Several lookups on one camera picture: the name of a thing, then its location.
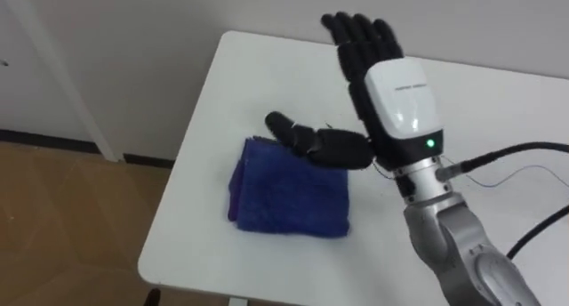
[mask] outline black robotic finger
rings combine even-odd
[[[367,71],[367,67],[361,59],[355,43],[346,43],[338,46],[338,59],[340,60],[344,76],[349,82],[362,77]]]
[[[332,40],[336,45],[349,42],[349,37],[346,29],[338,20],[336,20],[336,18],[334,18],[334,16],[327,13],[326,15],[322,16],[322,19],[320,21],[322,22],[322,25],[328,29],[332,35]]]
[[[354,16],[354,21],[357,22],[359,27],[362,29],[362,32],[365,35],[365,40],[367,41],[380,40],[380,34],[375,30],[375,28],[372,25],[372,22],[363,14],[357,13]]]
[[[357,44],[357,51],[360,54],[360,59],[364,66],[370,68],[377,62],[376,53],[371,49],[369,44],[366,44],[369,40],[365,36],[365,33],[361,29],[359,23],[345,12],[336,13],[336,19],[339,20],[348,31],[348,36],[351,38],[351,42]]]
[[[286,147],[294,145],[294,122],[278,111],[273,111],[265,117],[265,125],[273,136]]]
[[[396,42],[395,34],[391,27],[388,25],[387,22],[384,20],[377,19],[373,22],[373,27],[377,34],[381,37],[381,40],[384,42]]]
[[[399,46],[395,34],[389,24],[384,20],[376,20],[373,22],[373,27],[378,34],[380,34],[381,41],[386,45],[390,54],[390,59],[403,58],[403,50],[401,49],[401,46]]]
[[[373,27],[372,22],[361,13],[354,16],[354,21],[357,22],[365,34],[365,39],[368,41],[368,45],[373,51],[374,63],[385,60],[386,52],[388,50],[385,48],[385,44],[381,41],[380,35]]]

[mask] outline black cable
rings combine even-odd
[[[509,250],[507,256],[508,258],[514,259],[516,254],[527,244],[530,240],[538,236],[542,231],[544,231],[547,227],[551,226],[556,221],[562,219],[563,217],[569,214],[569,205],[561,208],[558,212],[552,214],[548,217],[545,221],[540,222],[537,226],[532,228],[532,230],[528,231],[517,243]]]
[[[458,165],[461,166],[462,173],[470,173],[473,170],[477,169],[478,167],[481,167],[483,165],[488,165],[492,163],[492,161],[497,160],[499,158],[515,154],[520,151],[533,150],[533,149],[547,149],[547,150],[556,150],[564,153],[569,153],[569,145],[557,142],[535,141],[535,142],[526,142],[515,146],[510,146],[505,149],[493,151],[485,155],[472,158],[470,160],[464,160]]]
[[[449,159],[446,156],[442,156],[444,159],[448,160],[449,162],[451,162],[451,164],[455,164],[451,159]],[[385,173],[382,173],[380,171],[380,169],[377,167],[377,165],[375,163],[373,163],[373,167],[375,168],[375,170],[380,173],[384,178],[392,180],[393,178],[388,177]],[[551,171],[548,167],[545,166],[541,166],[541,165],[527,165],[524,166],[522,168],[519,168],[518,170],[516,170],[514,173],[511,173],[508,177],[506,177],[505,179],[498,181],[494,184],[484,184],[480,181],[477,181],[476,179],[472,178],[471,176],[467,175],[468,178],[470,178],[474,183],[476,183],[477,185],[481,186],[481,187],[485,187],[485,188],[495,188],[498,187],[500,185],[502,185],[504,182],[508,181],[509,179],[511,179],[512,177],[514,177],[517,173],[525,170],[525,169],[529,169],[529,168],[541,168],[544,169],[546,171],[548,171],[549,173],[551,173],[555,178],[557,178],[558,181],[560,181],[561,183],[563,183],[566,187],[569,188],[569,184],[564,181],[563,179],[561,179],[561,177],[559,177],[556,173],[554,173],[553,171]],[[511,260],[513,259],[517,253],[519,253],[519,251],[525,246],[527,245],[527,243],[529,243],[532,239],[534,239],[536,236],[538,236],[539,234],[541,234],[545,229],[547,229],[549,226],[551,226],[552,224],[554,224],[556,221],[559,221],[560,219],[562,219],[563,217],[566,217],[569,214],[569,205],[563,207],[561,210],[559,210],[558,212],[552,214],[550,217],[548,217],[547,219],[545,219],[544,221],[540,222],[537,226],[535,226],[533,229],[531,229],[530,231],[528,231],[520,240],[518,240],[516,242],[516,244],[509,250],[507,256],[508,258]]]

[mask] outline robotic hand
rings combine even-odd
[[[383,20],[344,12],[322,23],[338,47],[349,94],[369,139],[315,132],[280,113],[266,124],[285,146],[315,165],[362,169],[375,160],[393,171],[407,203],[405,220],[419,257],[435,272],[451,305],[539,305],[516,266],[490,242],[480,220],[447,179],[443,126],[418,61],[407,59]]]

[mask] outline white wall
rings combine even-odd
[[[382,17],[410,55],[569,77],[566,0],[30,1],[121,153],[175,156],[225,30],[328,42],[324,12]]]
[[[0,59],[0,129],[92,140],[3,0]]]

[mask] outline blue towel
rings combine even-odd
[[[247,139],[229,183],[240,230],[340,238],[348,234],[348,172],[313,166],[273,141]]]

